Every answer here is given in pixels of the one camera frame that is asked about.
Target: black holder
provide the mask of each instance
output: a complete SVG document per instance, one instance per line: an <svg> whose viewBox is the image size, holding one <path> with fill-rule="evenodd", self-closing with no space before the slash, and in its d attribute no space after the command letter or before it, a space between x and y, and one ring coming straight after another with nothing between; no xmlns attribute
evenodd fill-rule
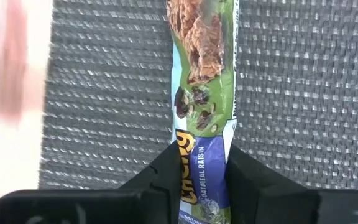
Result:
<svg viewBox="0 0 358 224"><path fill-rule="evenodd" d="M7 194L0 198L0 224L178 224L180 181L173 143L119 189ZM358 190L306 189L235 146L226 181L232 224L358 223Z"/></svg>

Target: gray textured surface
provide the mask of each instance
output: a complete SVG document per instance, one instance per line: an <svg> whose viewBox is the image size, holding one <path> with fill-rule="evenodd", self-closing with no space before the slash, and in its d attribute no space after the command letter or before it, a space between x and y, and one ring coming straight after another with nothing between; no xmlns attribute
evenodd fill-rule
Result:
<svg viewBox="0 0 358 224"><path fill-rule="evenodd" d="M358 189L358 1L241 0L234 144ZM164 0L55 0L41 188L118 187L170 138Z"/></svg>

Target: chewy granola bar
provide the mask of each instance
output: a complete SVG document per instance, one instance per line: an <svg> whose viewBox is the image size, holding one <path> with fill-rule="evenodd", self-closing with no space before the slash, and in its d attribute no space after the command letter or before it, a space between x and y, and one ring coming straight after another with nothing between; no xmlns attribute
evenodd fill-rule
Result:
<svg viewBox="0 0 358 224"><path fill-rule="evenodd" d="M236 128L239 0L167 0L173 37L173 140L182 163L179 223L230 223L224 173Z"/></svg>

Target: blurred edge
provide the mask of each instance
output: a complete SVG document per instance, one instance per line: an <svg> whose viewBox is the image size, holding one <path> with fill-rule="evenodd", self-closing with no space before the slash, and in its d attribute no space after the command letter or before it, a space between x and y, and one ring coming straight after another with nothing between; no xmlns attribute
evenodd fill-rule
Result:
<svg viewBox="0 0 358 224"><path fill-rule="evenodd" d="M0 0L0 197L38 187L53 0Z"/></svg>

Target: mesh fabric background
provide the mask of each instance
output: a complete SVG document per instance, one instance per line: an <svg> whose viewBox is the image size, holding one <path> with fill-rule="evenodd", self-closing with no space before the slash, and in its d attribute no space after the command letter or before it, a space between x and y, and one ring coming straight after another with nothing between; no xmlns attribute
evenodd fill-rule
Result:
<svg viewBox="0 0 358 224"><path fill-rule="evenodd" d="M55 0L41 188L118 187L169 144L164 0ZM234 144L358 189L358 0L241 0Z"/></svg>

